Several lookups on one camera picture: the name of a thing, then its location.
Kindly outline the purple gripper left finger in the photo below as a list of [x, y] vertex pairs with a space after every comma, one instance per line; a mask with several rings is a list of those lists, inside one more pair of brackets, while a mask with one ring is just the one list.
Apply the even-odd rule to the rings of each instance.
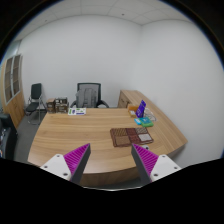
[[85, 144], [65, 155], [54, 155], [41, 169], [79, 185], [90, 154], [90, 144]]

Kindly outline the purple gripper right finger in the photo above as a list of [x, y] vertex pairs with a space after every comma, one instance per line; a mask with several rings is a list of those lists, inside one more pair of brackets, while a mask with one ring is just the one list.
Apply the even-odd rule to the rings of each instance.
[[180, 170], [180, 167], [167, 155], [155, 153], [133, 144], [131, 154], [143, 184], [149, 184]]

